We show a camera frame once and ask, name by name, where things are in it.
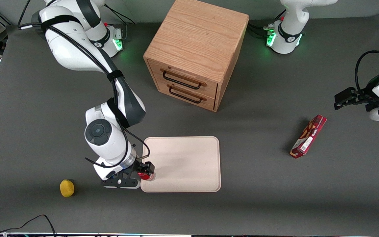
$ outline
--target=cardboard box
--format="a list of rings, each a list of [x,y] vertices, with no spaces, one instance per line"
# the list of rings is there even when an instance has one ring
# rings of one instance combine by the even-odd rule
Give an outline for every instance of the cardboard box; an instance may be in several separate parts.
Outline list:
[[[317,135],[320,133],[322,126],[326,121],[327,119],[319,114],[313,118],[310,123],[308,123],[308,126],[304,129],[301,137],[296,141],[289,154],[295,159],[304,156],[310,150],[311,145],[317,138]]]

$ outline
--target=wall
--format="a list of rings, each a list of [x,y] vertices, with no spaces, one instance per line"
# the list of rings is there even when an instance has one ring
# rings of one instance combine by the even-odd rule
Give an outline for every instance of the wall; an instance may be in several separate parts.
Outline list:
[[[0,0],[0,12],[17,23],[27,0]],[[250,19],[274,18],[284,7],[278,0],[202,0],[207,3],[244,12]],[[113,9],[136,22],[161,22],[174,0],[106,0]],[[31,15],[45,7],[43,0],[31,0],[23,23],[30,22]],[[379,14],[379,0],[339,0],[332,6],[309,9],[311,18],[360,17]],[[120,23],[108,9],[101,9],[102,20]]]

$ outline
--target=gray table surface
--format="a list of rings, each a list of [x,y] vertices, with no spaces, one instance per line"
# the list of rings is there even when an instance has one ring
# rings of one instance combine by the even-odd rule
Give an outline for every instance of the gray table surface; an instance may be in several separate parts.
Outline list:
[[[58,232],[379,236],[379,122],[363,105],[333,109],[334,95],[354,85],[357,58],[379,50],[379,15],[311,20],[289,55],[247,34],[217,113],[156,90],[142,56],[158,26],[129,26],[114,58],[147,109],[130,130],[216,136],[221,189],[101,187],[83,159],[96,158],[83,132],[86,110],[111,97],[110,84],[101,73],[63,68],[33,30],[15,30],[0,65],[0,230],[47,214]],[[377,74],[379,55],[368,56],[362,85]],[[288,151],[317,114],[325,127],[293,159]],[[72,198],[59,193],[66,178],[76,184]],[[23,231],[50,229],[41,219]]]

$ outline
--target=black cable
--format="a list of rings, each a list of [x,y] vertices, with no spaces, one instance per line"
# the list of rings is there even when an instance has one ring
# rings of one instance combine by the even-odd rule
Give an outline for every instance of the black cable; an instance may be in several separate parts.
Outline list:
[[[26,12],[26,9],[27,9],[27,6],[29,5],[29,3],[30,3],[30,0],[27,0],[26,5],[25,5],[24,8],[23,8],[23,12],[21,12],[20,19],[18,19],[17,28],[22,27],[22,26],[20,25],[20,24],[21,24],[21,20],[23,19],[24,13]]]
[[[37,23],[37,22],[30,22],[30,23],[26,23],[26,24],[22,24],[21,26],[20,26],[20,30],[23,28],[23,27],[26,27],[26,26],[33,26],[33,27],[36,27],[36,26],[40,26],[41,25],[41,23]]]
[[[51,230],[52,230],[52,233],[54,234],[54,237],[56,237],[57,235],[55,234],[54,226],[52,225],[52,223],[51,223],[51,221],[49,220],[48,216],[45,215],[45,214],[38,215],[38,216],[36,216],[35,218],[28,220],[26,223],[24,223],[24,224],[23,224],[22,226],[20,226],[20,227],[8,228],[8,229],[5,229],[5,230],[0,231],[0,233],[7,232],[7,231],[10,231],[10,230],[13,230],[13,229],[21,229],[21,228],[23,228],[25,225],[27,225],[29,222],[31,222],[31,221],[33,221],[34,219],[37,219],[37,218],[39,218],[39,217],[41,217],[41,216],[44,216],[44,217],[46,218],[46,220],[48,221],[49,225],[51,226]]]
[[[274,18],[275,20],[277,20],[279,17],[281,17],[281,15],[283,15],[283,13],[286,12],[286,9],[283,10],[283,12],[281,12],[278,16],[276,16],[276,18]]]
[[[359,69],[359,64],[361,63],[361,60],[367,55],[367,54],[371,54],[371,53],[375,53],[375,54],[379,54],[379,50],[370,50],[370,51],[367,51],[365,52],[364,54],[362,54],[358,61],[356,62],[356,67],[355,67],[355,84],[356,84],[356,89],[358,90],[358,93],[359,94],[362,94],[362,90],[361,88],[359,87],[359,80],[358,80],[358,69]]]
[[[254,29],[263,30],[263,27],[255,26],[255,25],[253,25],[253,24],[251,24],[251,23],[249,23],[249,22],[248,22],[248,26],[250,26],[250,27],[252,27],[252,28],[254,28]]]
[[[124,19],[122,19],[122,18],[121,18],[116,12],[114,12],[113,9],[110,9],[110,11],[111,11],[112,13],[114,13],[119,19],[121,19],[122,22],[123,22],[125,25],[128,25],[128,23],[125,22]]]
[[[254,31],[254,29],[248,28],[248,30],[251,31],[252,33],[256,34],[257,36],[260,36],[260,37],[254,36],[255,38],[263,39],[266,36],[266,34],[260,34],[256,31]]]
[[[105,6],[106,6],[107,8],[109,8],[112,12],[116,12],[116,13],[118,13],[119,15],[122,15],[121,13],[119,13],[119,12],[115,11],[114,9],[110,8],[110,6],[108,6],[107,4],[105,4]],[[133,20],[131,20],[129,17],[127,17],[126,15],[122,15],[122,16],[125,17],[126,19],[130,20],[133,24],[135,24],[135,22],[134,22]]]
[[[147,146],[147,144],[143,141],[143,140],[141,140],[139,137],[137,137],[137,136],[135,136],[134,134],[132,134],[130,131],[128,131],[127,129],[125,129],[125,131],[127,132],[127,133],[129,133],[131,136],[133,136],[134,138],[136,138],[138,141],[140,141],[146,148],[147,148],[147,155],[145,155],[145,156],[142,156],[142,157],[139,157],[139,158],[137,158],[137,159],[144,159],[144,158],[147,158],[147,157],[149,157],[150,156],[150,148],[149,148],[149,146]]]
[[[48,2],[48,4],[47,4],[46,6],[51,5],[51,4],[54,3],[55,1],[56,1],[56,0],[52,0],[52,1]]]

